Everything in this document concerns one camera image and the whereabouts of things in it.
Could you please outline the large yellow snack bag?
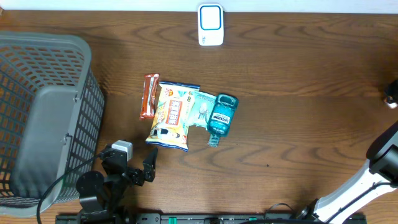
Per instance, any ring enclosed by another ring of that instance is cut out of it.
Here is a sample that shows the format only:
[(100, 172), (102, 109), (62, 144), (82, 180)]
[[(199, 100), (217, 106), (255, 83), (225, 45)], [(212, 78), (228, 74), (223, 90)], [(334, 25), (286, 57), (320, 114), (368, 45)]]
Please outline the large yellow snack bag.
[(146, 143), (187, 152), (188, 117), (200, 86), (167, 81), (159, 85), (159, 100)]

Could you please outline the red snack bar wrapper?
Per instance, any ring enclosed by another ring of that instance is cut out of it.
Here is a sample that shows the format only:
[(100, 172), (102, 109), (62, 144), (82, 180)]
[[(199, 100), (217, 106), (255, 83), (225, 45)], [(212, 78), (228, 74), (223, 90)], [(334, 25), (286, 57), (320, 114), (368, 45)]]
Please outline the red snack bar wrapper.
[(140, 119), (153, 119), (155, 116), (155, 95), (159, 84), (160, 75), (151, 73), (144, 75), (144, 91), (142, 95), (142, 104)]

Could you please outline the light green snack pouch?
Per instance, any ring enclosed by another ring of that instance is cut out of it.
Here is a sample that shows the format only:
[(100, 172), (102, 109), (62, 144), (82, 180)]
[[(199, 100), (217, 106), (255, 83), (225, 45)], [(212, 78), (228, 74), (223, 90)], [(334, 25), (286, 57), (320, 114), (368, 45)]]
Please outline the light green snack pouch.
[(193, 94), (195, 102), (187, 119), (189, 126), (207, 128), (210, 113), (215, 106), (216, 96), (209, 93), (196, 91)]

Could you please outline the teal mouthwash bottle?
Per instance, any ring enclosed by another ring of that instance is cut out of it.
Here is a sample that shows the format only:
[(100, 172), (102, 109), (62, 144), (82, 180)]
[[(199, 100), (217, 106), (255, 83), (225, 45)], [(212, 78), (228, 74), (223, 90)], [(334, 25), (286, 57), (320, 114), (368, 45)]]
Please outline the teal mouthwash bottle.
[(208, 145), (218, 147), (220, 139), (229, 133), (234, 113), (239, 100), (231, 95), (219, 94), (207, 122), (207, 131), (210, 133)]

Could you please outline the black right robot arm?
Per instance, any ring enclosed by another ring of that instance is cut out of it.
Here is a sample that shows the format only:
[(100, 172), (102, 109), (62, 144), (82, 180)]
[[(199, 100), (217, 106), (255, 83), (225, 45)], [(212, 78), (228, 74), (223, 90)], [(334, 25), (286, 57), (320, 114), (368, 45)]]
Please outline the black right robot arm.
[(360, 170), (341, 187), (316, 199), (295, 217), (323, 223), (343, 223), (381, 195), (397, 189), (397, 123), (370, 145)]

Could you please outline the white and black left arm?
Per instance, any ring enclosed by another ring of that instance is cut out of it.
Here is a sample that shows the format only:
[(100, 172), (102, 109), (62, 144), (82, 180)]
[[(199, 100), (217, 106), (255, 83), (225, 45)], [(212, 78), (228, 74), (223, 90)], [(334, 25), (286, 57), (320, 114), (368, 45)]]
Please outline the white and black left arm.
[(99, 154), (107, 176), (99, 171), (89, 171), (79, 177), (76, 189), (82, 210), (78, 223), (135, 223), (134, 215), (120, 204), (126, 189), (142, 186), (155, 179), (158, 149), (144, 159), (143, 169), (128, 166), (127, 152), (113, 146)]

